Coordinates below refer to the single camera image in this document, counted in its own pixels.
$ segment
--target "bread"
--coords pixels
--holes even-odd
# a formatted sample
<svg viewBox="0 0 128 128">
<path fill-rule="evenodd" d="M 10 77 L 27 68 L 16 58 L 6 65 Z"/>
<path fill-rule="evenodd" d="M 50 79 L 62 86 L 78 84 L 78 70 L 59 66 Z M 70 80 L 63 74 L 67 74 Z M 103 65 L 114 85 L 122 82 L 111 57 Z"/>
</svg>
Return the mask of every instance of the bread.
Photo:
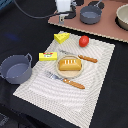
<svg viewBox="0 0 128 128">
<path fill-rule="evenodd" d="M 81 70 L 81 60 L 80 59 L 62 59 L 59 62 L 60 71 L 76 71 Z"/>
</svg>

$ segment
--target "cooking pot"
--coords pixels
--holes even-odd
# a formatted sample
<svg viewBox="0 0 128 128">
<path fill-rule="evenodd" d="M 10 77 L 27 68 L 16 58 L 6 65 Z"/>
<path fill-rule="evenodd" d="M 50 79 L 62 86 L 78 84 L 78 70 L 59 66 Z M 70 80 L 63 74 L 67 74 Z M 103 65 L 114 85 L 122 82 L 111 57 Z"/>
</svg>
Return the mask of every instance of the cooking pot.
<svg viewBox="0 0 128 128">
<path fill-rule="evenodd" d="M 98 7 L 98 5 L 101 1 L 102 0 L 99 0 L 99 2 L 94 6 L 92 5 L 85 6 L 80 10 L 80 20 L 83 23 L 95 24 L 99 22 L 101 18 L 102 10 Z"/>
<path fill-rule="evenodd" d="M 1 77 L 11 84 L 22 84 L 27 81 L 31 74 L 32 56 L 13 55 L 5 59 L 0 66 Z"/>
<path fill-rule="evenodd" d="M 116 11 L 116 15 L 120 26 L 128 30 L 128 4 L 119 7 Z"/>
</svg>

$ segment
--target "yellow box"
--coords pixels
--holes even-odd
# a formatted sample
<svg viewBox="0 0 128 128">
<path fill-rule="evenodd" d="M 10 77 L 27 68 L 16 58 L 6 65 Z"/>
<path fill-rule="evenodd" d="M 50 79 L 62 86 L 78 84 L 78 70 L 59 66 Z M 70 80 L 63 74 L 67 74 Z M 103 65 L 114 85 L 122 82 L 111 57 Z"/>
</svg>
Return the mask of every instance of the yellow box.
<svg viewBox="0 0 128 128">
<path fill-rule="evenodd" d="M 39 53 L 39 61 L 57 60 L 57 52 Z"/>
<path fill-rule="evenodd" d="M 54 34 L 54 39 L 61 44 L 69 38 L 69 35 L 70 33 Z"/>
</svg>

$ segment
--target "cable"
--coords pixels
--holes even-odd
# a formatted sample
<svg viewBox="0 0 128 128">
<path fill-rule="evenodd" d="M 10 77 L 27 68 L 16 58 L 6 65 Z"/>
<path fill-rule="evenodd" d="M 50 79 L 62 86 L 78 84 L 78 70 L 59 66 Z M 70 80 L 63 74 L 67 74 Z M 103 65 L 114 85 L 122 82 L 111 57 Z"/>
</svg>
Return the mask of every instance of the cable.
<svg viewBox="0 0 128 128">
<path fill-rule="evenodd" d="M 13 0 L 13 2 L 15 3 L 15 5 L 17 6 L 17 8 L 18 8 L 22 13 L 24 13 L 26 16 L 28 16 L 28 17 L 30 17 L 30 18 L 34 18 L 34 19 L 44 19 L 44 18 L 48 18 L 48 17 L 60 15 L 60 14 L 69 14 L 69 13 L 74 13 L 74 12 L 75 12 L 74 8 L 72 7 L 72 10 L 73 10 L 73 11 L 59 12 L 59 13 L 51 14 L 51 15 L 44 16 L 44 17 L 36 17 L 36 16 L 29 15 L 28 13 L 26 13 L 25 11 L 23 11 L 23 10 L 20 8 L 20 6 L 17 4 L 16 0 Z"/>
</svg>

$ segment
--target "striped placemat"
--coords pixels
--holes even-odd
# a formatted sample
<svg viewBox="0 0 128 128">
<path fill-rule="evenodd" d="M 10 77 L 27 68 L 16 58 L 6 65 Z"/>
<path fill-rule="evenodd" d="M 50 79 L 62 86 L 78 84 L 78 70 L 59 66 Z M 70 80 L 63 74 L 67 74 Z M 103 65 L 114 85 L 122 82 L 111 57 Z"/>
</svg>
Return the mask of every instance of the striped placemat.
<svg viewBox="0 0 128 128">
<path fill-rule="evenodd" d="M 53 40 L 46 51 L 57 52 L 58 58 L 63 55 L 58 49 L 62 49 L 74 54 L 82 54 L 98 59 L 98 63 L 83 61 L 84 70 L 82 74 L 72 79 L 74 82 L 83 84 L 85 86 L 84 90 L 75 88 L 59 80 L 47 78 L 44 74 L 45 69 L 57 74 L 55 69 L 56 61 L 39 61 L 33 68 L 31 78 L 21 84 L 14 92 L 14 95 L 76 126 L 88 128 L 114 50 L 114 45 L 90 39 L 88 46 L 81 48 L 78 43 L 79 39 L 80 36 L 70 34 L 69 39 L 62 44 Z"/>
</svg>

